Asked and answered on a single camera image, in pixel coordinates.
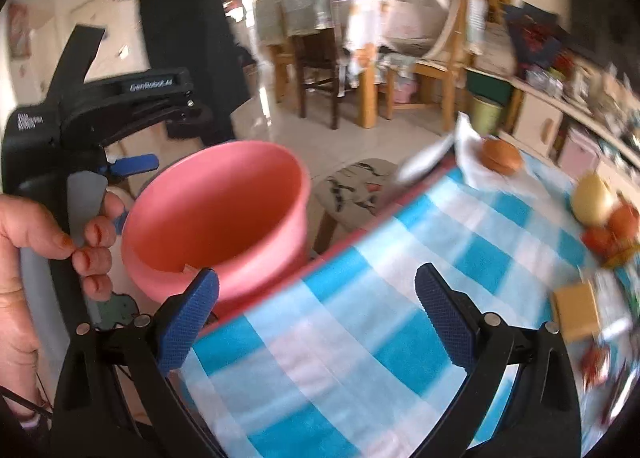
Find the cabinet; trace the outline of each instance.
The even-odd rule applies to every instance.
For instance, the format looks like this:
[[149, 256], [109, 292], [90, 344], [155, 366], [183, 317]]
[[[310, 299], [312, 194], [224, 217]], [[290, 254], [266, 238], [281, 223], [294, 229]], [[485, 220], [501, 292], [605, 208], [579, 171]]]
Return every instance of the cabinet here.
[[560, 110], [533, 95], [526, 94], [513, 137], [540, 155], [548, 157], [561, 121]]

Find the finger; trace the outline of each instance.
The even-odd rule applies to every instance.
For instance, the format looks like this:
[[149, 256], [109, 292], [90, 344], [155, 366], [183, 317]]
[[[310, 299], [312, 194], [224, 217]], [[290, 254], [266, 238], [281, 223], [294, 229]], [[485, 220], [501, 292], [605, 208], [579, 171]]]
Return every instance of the finger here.
[[109, 276], [97, 274], [82, 278], [82, 290], [95, 301], [107, 301], [111, 297], [113, 283]]
[[116, 242], [116, 227], [105, 216], [96, 216], [84, 226], [84, 238], [92, 247], [111, 247]]
[[106, 192], [104, 194], [104, 200], [102, 200], [102, 207], [100, 208], [100, 214], [107, 216], [108, 219], [114, 220], [124, 212], [124, 203], [118, 198], [118, 196], [112, 192]]
[[31, 247], [50, 260], [64, 260], [75, 249], [71, 237], [43, 205], [15, 196], [0, 196], [0, 236], [14, 247]]
[[111, 253], [108, 248], [83, 247], [73, 253], [71, 262], [80, 276], [106, 274], [111, 269]]

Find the box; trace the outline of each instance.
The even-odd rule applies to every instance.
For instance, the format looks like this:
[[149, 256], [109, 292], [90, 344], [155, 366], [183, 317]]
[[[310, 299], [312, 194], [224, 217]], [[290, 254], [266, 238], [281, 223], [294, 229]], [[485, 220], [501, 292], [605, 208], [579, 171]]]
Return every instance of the box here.
[[563, 286], [551, 293], [554, 321], [565, 343], [572, 343], [600, 332], [598, 308], [588, 282]]
[[569, 177], [579, 180], [584, 174], [595, 171], [600, 161], [600, 147], [588, 134], [570, 127], [558, 167]]

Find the blue lever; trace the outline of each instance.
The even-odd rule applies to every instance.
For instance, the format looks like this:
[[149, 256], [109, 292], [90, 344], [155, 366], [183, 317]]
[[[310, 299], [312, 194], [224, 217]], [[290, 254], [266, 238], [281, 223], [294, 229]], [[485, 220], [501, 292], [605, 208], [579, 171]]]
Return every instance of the blue lever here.
[[158, 157], [154, 154], [141, 154], [119, 158], [108, 167], [108, 171], [116, 176], [127, 177], [133, 174], [154, 171], [160, 166]]

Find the green trash can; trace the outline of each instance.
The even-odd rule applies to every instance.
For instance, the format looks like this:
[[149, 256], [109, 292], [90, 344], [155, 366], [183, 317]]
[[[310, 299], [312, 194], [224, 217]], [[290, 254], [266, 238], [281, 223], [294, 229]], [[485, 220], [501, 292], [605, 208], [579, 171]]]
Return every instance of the green trash can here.
[[484, 97], [474, 95], [471, 126], [480, 136], [495, 133], [502, 114], [502, 106]]

